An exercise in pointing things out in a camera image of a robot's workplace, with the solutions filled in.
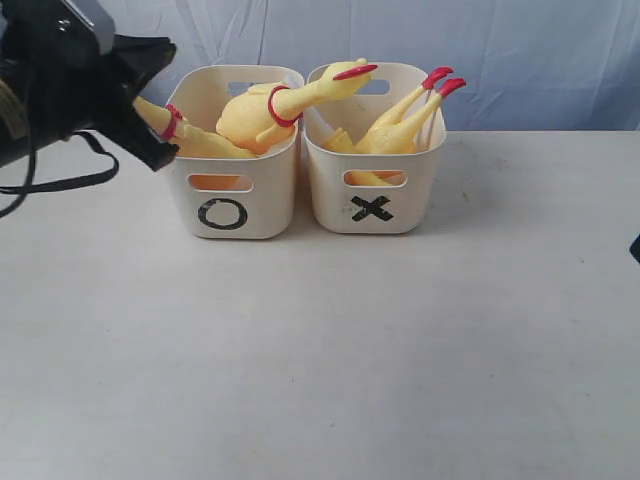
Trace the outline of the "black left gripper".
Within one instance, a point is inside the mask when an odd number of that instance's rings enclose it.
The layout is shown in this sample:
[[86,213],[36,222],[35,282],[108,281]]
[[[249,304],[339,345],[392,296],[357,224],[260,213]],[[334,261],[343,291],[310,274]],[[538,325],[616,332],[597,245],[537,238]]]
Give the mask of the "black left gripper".
[[54,14],[4,18],[2,149],[39,150],[91,129],[152,171],[173,162],[177,121],[166,107],[137,95],[171,64],[174,42],[117,34],[112,50],[100,55],[81,38],[56,33]]

